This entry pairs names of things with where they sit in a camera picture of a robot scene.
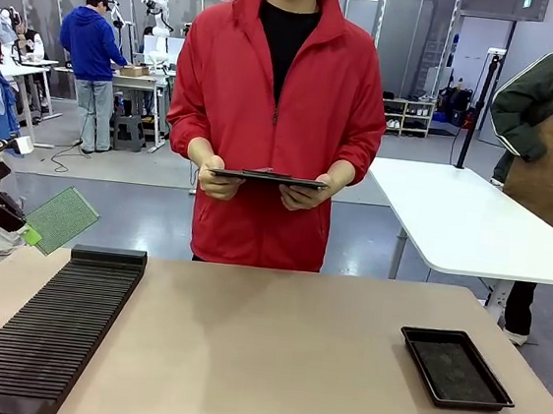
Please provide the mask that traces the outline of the person's right hand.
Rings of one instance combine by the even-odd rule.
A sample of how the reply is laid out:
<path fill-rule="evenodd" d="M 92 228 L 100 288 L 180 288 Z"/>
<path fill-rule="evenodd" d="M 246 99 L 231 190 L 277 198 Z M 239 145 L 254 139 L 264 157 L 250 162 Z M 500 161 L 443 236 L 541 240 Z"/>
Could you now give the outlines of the person's right hand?
<path fill-rule="evenodd" d="M 221 201 L 233 199 L 239 187 L 245 182 L 240 178 L 217 174 L 218 170 L 224 169 L 224 161 L 210 152 L 202 156 L 199 167 L 199 187 L 212 199 Z"/>

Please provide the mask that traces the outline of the person's left hand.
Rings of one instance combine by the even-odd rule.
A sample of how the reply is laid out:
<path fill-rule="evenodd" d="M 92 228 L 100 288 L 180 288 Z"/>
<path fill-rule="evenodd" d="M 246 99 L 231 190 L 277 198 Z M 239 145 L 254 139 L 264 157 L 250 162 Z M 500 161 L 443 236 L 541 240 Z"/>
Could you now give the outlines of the person's left hand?
<path fill-rule="evenodd" d="M 346 177 L 331 170 L 316 179 L 324 183 L 323 187 L 306 188 L 280 185 L 280 196 L 283 205 L 290 211 L 310 210 L 326 203 L 347 185 Z"/>

